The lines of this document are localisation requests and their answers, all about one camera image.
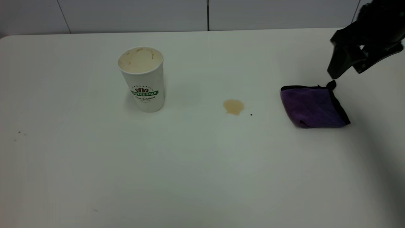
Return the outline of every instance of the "microfiber towel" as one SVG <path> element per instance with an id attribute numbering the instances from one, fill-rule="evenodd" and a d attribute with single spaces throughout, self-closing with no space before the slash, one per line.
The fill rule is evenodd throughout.
<path id="1" fill-rule="evenodd" d="M 344 127 L 350 124 L 333 94 L 336 82 L 321 86 L 283 86 L 281 100 L 290 119 L 299 127 Z"/>

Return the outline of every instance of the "white wall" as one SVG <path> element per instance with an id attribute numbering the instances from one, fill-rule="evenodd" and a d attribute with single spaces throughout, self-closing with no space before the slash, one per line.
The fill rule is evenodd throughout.
<path id="1" fill-rule="evenodd" d="M 210 30 L 345 27 L 359 0 L 210 0 Z"/>
<path id="2" fill-rule="evenodd" d="M 359 0 L 210 0 L 210 30 L 344 27 Z M 371 0 L 361 0 L 360 7 Z M 206 31 L 206 0 L 0 0 L 14 34 Z"/>
<path id="3" fill-rule="evenodd" d="M 0 0 L 0 37 L 69 33 L 56 0 Z"/>
<path id="4" fill-rule="evenodd" d="M 206 0 L 59 0 L 72 33 L 207 31 Z"/>

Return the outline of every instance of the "white paper cup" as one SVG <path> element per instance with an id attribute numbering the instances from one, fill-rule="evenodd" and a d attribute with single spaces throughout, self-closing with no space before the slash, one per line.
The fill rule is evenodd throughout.
<path id="1" fill-rule="evenodd" d="M 163 59 L 151 47 L 133 47 L 118 59 L 118 68 L 141 111 L 156 112 L 163 106 Z"/>

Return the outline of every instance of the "coffee spill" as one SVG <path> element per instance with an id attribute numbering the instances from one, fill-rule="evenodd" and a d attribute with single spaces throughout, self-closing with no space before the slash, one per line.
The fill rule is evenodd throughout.
<path id="1" fill-rule="evenodd" d="M 245 106 L 239 100 L 229 99 L 224 101 L 224 108 L 226 109 L 226 113 L 238 116 Z"/>

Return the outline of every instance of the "tabletop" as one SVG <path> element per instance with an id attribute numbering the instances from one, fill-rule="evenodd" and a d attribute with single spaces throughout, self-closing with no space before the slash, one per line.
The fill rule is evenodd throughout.
<path id="1" fill-rule="evenodd" d="M 337 80 L 344 128 L 297 128 L 281 103 L 331 81 L 336 30 L 1 39 L 0 226 L 404 227 L 405 52 Z M 136 46 L 165 56 L 155 113 L 117 67 Z"/>

